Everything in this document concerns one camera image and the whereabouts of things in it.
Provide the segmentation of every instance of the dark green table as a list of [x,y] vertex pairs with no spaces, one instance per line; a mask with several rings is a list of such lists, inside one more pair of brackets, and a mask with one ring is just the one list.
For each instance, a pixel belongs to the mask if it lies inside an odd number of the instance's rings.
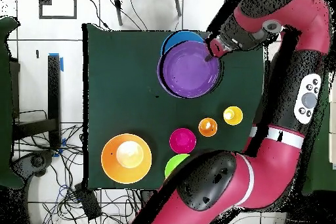
[[[90,189],[160,188],[165,165],[175,155],[169,137],[179,127],[196,134],[195,150],[244,148],[263,90],[263,49],[227,55],[224,77],[214,92],[198,99],[178,99],[165,92],[156,73],[161,45],[171,32],[106,32],[90,24],[87,29]],[[232,105],[243,110],[242,123],[234,127],[222,117]],[[198,132],[205,117],[218,123],[213,137]],[[132,185],[112,181],[100,162],[106,142],[121,133],[142,137],[152,151],[150,171]]]

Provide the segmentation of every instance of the floor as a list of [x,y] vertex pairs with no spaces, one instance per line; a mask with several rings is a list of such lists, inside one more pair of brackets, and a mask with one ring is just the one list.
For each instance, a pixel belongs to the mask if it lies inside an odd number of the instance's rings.
[[[149,30],[206,30],[224,0],[184,0],[183,20],[177,18],[174,0],[132,0],[137,14]],[[136,16],[130,0],[123,0],[123,12],[133,19],[142,30],[144,26]],[[110,0],[77,0],[77,19],[39,19],[39,0],[1,0],[1,16],[15,16],[20,22],[17,30],[9,35],[8,45],[13,57],[21,63],[20,71],[20,111],[47,110],[47,56],[58,53],[64,61],[61,72],[61,105],[63,138],[67,145],[81,147],[81,124],[83,122],[83,82],[82,82],[82,23],[103,26],[112,30],[137,30],[135,24],[122,14],[123,26],[119,26],[117,14]],[[43,16],[73,16],[74,0],[52,0],[51,5],[43,6]],[[270,58],[280,45],[280,40],[269,48]],[[332,93],[331,105],[331,159],[336,152],[336,93]],[[20,121],[40,120],[41,111],[22,113]],[[44,139],[36,140],[45,143]],[[35,147],[31,139],[15,144],[17,158]],[[73,183],[83,178],[83,156],[79,152],[64,151],[63,155],[73,160],[71,173]],[[47,173],[31,181],[28,196],[32,224],[51,224],[47,210],[55,210],[62,198],[60,185],[69,183],[69,173],[59,156],[52,161]],[[98,190],[95,192],[104,216],[96,221],[78,219],[77,224],[127,224],[134,218],[130,205],[129,192],[126,190]],[[77,215],[83,210],[76,209]],[[283,213],[241,213],[230,224],[283,224]],[[57,224],[75,224],[74,221],[59,220]]]

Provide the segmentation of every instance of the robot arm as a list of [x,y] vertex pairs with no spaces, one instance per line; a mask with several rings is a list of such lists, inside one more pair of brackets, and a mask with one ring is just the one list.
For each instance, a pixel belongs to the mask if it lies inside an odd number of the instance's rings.
[[329,8],[323,0],[234,3],[226,0],[209,26],[206,42],[213,56],[253,49],[284,28],[262,95],[262,119],[242,153],[202,152],[183,161],[133,224],[210,224],[232,206],[264,208],[279,199],[295,174],[324,79]]

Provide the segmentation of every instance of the small orange bowl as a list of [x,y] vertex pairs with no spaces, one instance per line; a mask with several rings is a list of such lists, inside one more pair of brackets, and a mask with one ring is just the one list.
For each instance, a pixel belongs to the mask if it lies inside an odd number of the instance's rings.
[[[117,159],[117,150],[124,142],[133,141],[142,149],[142,160],[139,165],[133,168],[122,166]],[[112,180],[130,184],[140,181],[150,170],[152,165],[152,153],[147,143],[139,136],[133,134],[120,134],[109,140],[102,149],[102,169]]]
[[217,123],[214,119],[204,118],[199,122],[199,132],[205,137],[211,137],[217,132]]

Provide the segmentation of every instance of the blue bowl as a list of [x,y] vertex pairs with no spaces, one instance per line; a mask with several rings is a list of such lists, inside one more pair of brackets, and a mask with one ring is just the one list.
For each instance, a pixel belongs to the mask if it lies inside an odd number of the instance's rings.
[[162,44],[161,56],[163,56],[171,47],[183,41],[197,41],[203,43],[203,38],[191,31],[178,31],[172,33]]

